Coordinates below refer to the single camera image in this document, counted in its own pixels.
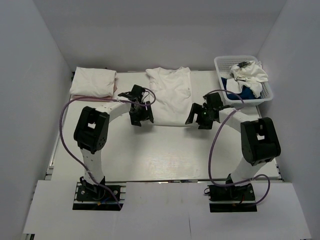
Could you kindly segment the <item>white cartoon print t-shirt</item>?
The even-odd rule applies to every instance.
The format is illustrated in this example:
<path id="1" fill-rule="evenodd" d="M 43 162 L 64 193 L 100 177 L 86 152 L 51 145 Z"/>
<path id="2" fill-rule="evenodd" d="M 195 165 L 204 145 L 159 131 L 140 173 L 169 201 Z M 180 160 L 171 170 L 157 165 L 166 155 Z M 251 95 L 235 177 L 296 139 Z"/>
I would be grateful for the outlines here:
<path id="1" fill-rule="evenodd" d="M 149 89 L 155 93 L 152 104 L 154 125 L 183 127 L 193 104 L 191 70 L 157 67 L 145 70 L 149 78 Z"/>

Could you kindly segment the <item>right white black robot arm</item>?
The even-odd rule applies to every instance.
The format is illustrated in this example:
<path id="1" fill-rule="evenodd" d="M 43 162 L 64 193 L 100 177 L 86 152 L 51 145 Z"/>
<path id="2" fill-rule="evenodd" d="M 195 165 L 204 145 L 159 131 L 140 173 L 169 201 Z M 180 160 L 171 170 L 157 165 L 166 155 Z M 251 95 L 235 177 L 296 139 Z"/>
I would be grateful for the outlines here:
<path id="1" fill-rule="evenodd" d="M 220 123 L 208 157 L 208 176 L 213 185 L 226 188 L 226 195 L 236 200 L 244 193 L 244 187 L 255 179 L 257 172 L 267 163 L 281 154 L 281 146 L 271 118 L 256 118 L 229 105 L 210 107 L 207 103 L 193 103 L 185 121 L 186 125 L 196 123 L 201 130 L 212 129 L 213 122 Z M 225 184 L 217 183 L 212 178 L 211 163 L 215 144 L 224 125 L 240 133 L 242 158 L 227 177 Z"/>

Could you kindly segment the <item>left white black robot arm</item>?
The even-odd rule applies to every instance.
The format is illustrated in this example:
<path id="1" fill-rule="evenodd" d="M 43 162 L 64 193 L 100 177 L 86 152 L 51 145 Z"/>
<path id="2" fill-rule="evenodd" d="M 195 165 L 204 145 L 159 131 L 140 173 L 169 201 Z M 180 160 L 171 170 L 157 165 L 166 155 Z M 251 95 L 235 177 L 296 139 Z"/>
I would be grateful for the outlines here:
<path id="1" fill-rule="evenodd" d="M 128 113 L 130 123 L 140 127 L 141 122 L 154 122 L 151 102 L 116 101 L 100 107 L 86 106 L 82 109 L 73 138 L 80 148 L 85 173 L 80 182 L 89 186 L 88 193 L 99 200 L 105 196 L 105 175 L 102 170 L 102 149 L 107 142 L 109 124 Z"/>

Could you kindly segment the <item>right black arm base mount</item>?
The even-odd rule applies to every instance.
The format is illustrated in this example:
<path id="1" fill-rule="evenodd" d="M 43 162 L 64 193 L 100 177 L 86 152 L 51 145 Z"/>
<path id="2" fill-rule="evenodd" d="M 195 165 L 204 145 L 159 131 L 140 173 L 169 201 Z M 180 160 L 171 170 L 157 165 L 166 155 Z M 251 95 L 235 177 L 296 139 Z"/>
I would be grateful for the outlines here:
<path id="1" fill-rule="evenodd" d="M 230 187 L 209 185 L 203 192 L 209 198 L 211 213 L 257 212 L 256 197 L 250 183 L 245 186 Z"/>

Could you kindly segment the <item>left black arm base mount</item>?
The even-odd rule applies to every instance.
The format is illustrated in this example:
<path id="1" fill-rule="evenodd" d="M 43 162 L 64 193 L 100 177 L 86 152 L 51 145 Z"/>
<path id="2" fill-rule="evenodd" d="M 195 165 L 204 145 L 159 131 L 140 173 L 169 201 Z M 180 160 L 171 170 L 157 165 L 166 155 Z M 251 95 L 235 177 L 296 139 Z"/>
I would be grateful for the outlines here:
<path id="1" fill-rule="evenodd" d="M 87 183 L 82 176 L 76 184 L 72 209 L 75 211 L 120 211 L 125 202 L 124 183 L 107 184 L 112 193 L 99 185 Z"/>

